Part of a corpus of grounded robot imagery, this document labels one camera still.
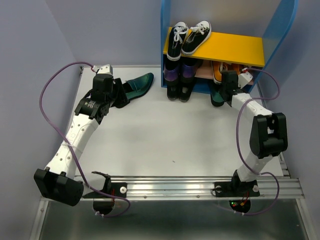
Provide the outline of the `green loafer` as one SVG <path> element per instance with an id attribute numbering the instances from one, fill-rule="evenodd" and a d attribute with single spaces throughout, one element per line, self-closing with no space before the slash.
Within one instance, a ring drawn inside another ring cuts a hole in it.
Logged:
<path id="1" fill-rule="evenodd" d="M 220 94 L 220 85 L 214 83 L 213 81 L 208 82 L 208 86 L 210 89 L 210 101 L 214 107 L 221 107 L 224 105 L 224 99 Z"/>
<path id="2" fill-rule="evenodd" d="M 149 72 L 134 79 L 127 80 L 120 87 L 117 99 L 112 107 L 121 109 L 132 100 L 143 97 L 151 88 L 154 81 L 154 74 Z"/>

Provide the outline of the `orange sneaker white laces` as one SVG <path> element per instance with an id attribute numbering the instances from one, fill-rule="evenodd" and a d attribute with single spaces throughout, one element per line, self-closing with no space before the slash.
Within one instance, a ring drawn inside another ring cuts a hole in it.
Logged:
<path id="1" fill-rule="evenodd" d="M 231 68 L 233 71 L 236 71 L 236 73 L 239 75 L 242 73 L 242 70 L 244 68 L 249 68 L 248 65 L 238 64 L 238 63 L 232 63 Z"/>

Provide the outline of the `black lace-up sneaker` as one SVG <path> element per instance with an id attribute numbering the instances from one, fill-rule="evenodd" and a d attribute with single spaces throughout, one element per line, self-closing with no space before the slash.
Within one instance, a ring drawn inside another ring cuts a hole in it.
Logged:
<path id="1" fill-rule="evenodd" d="M 192 81 L 192 82 L 181 82 L 179 84 L 179 94 L 178 94 L 178 97 L 179 97 L 179 100 L 181 102 L 187 102 L 190 97 L 191 97 L 191 94 L 193 92 L 193 89 L 194 89 L 194 86 L 196 84 L 196 81 Z"/>

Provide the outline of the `black slip-on sneaker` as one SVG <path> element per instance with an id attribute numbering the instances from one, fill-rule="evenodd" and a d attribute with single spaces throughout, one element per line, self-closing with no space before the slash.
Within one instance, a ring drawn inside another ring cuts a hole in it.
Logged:
<path id="1" fill-rule="evenodd" d="M 166 81 L 167 84 L 167 98 L 170 101 L 174 101 L 179 97 L 180 85 L 178 81 Z"/>

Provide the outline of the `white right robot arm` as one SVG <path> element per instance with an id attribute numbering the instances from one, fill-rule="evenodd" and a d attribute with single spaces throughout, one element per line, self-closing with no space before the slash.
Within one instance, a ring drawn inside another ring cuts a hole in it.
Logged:
<path id="1" fill-rule="evenodd" d="M 230 181 L 215 183 L 217 197 L 242 197 L 249 194 L 258 197 L 257 178 L 272 158 L 288 148 L 286 116 L 263 107 L 257 99 L 243 91 L 241 76 L 234 70 L 221 73 L 220 94 L 230 107 L 238 110 L 236 130 L 240 129 L 241 117 L 251 124 L 247 158 L 240 157 L 242 165 L 234 172 Z"/>

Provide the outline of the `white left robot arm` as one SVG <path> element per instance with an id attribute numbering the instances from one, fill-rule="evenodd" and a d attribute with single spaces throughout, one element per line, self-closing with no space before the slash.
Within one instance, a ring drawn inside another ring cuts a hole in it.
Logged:
<path id="1" fill-rule="evenodd" d="M 45 169 L 37 169 L 34 181 L 47 199 L 69 206 L 75 206 L 86 195 L 86 190 L 100 197 L 115 198 L 111 195 L 111 180 L 107 174 L 90 186 L 81 169 L 79 159 L 103 118 L 113 105 L 127 103 L 120 78 L 101 73 L 93 78 L 92 89 L 79 101 L 74 110 L 67 134 Z"/>

